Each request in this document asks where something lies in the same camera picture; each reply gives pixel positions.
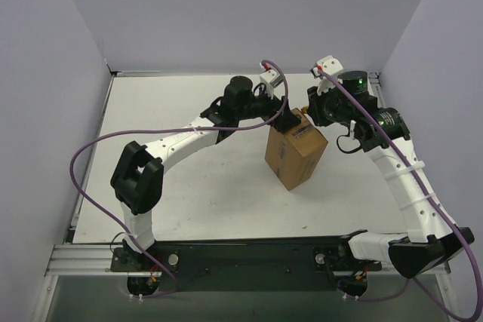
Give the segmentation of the brown cardboard express box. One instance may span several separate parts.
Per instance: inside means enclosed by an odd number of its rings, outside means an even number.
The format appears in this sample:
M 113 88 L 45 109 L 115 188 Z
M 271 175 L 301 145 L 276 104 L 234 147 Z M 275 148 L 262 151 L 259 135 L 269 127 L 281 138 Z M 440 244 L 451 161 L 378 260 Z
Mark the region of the brown cardboard express box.
M 285 133 L 269 130 L 265 161 L 281 184 L 291 191 L 311 178 L 328 141 L 299 110 L 291 110 L 300 124 Z

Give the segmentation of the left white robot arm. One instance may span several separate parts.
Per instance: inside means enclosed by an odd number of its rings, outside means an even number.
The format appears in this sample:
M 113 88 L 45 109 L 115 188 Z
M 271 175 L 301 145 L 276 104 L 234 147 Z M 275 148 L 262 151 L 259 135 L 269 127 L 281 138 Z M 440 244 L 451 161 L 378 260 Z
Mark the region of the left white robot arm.
M 144 145 L 133 141 L 124 147 L 110 185 L 122 204 L 129 230 L 125 243 L 130 248 L 130 264 L 142 271 L 154 263 L 152 209 L 161 199 L 164 175 L 173 166 L 240 131 L 244 120 L 261 118 L 280 132 L 300 124 L 288 98 L 275 95 L 275 88 L 286 84 L 285 77 L 273 69 L 260 75 L 258 85 L 245 76 L 235 76 L 223 95 L 184 128 Z

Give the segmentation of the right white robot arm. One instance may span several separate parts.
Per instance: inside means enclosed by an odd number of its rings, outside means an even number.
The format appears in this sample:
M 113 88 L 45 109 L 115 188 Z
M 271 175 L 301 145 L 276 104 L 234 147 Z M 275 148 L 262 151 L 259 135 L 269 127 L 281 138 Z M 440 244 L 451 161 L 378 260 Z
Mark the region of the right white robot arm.
M 317 126 L 340 124 L 376 164 L 405 222 L 403 234 L 361 232 L 349 239 L 356 259 L 388 262 L 414 278 L 469 249 L 470 228 L 457 226 L 438 201 L 416 156 L 410 132 L 394 108 L 381 108 L 369 94 L 368 74 L 349 71 L 337 77 L 315 66 L 318 86 L 308 89 L 308 115 Z

